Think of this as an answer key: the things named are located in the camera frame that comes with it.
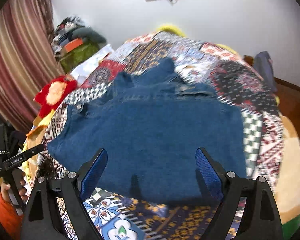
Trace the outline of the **person's left hand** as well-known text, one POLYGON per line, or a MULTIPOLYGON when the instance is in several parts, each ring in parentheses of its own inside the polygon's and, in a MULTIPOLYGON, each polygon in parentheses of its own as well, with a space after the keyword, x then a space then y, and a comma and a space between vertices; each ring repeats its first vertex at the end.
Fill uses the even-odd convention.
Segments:
MULTIPOLYGON (((22 172, 21 180, 19 182, 20 186, 21 186, 21 188, 19 190, 19 196, 21 196, 23 201, 26 201, 28 199, 28 196, 26 195, 27 189, 24 187, 25 184, 26 184, 26 181, 24 179, 25 175, 26 175, 25 172, 22 172)), ((5 181, 2 182, 2 184, 1 184, 2 199, 11 204, 11 200, 10 200, 9 195, 8 195, 8 190, 10 188, 11 188, 11 185, 8 182, 5 182, 5 181)))

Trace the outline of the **orange sleeve forearm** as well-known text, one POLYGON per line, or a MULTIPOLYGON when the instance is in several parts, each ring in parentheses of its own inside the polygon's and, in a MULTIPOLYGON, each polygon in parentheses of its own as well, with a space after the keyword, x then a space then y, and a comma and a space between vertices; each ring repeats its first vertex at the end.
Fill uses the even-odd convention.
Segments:
POLYGON ((0 194, 0 222, 12 239, 20 239, 23 216, 17 215, 14 207, 0 194))

